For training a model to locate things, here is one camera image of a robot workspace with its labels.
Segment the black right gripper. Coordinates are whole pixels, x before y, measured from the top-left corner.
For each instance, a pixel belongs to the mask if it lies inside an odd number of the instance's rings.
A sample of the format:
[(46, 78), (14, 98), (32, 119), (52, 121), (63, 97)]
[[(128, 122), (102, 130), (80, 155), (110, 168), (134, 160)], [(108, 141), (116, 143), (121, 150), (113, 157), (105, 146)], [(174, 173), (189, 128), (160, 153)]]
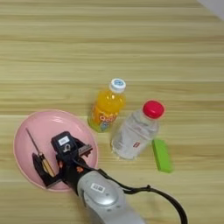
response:
[(82, 156), (88, 157), (93, 147), (91, 144), (84, 144), (81, 147), (56, 150), (56, 160), (59, 172), (55, 175), (46, 157), (40, 154), (32, 154), (34, 168), (47, 188), (62, 181), (78, 192), (79, 180), (89, 172), (89, 167)]

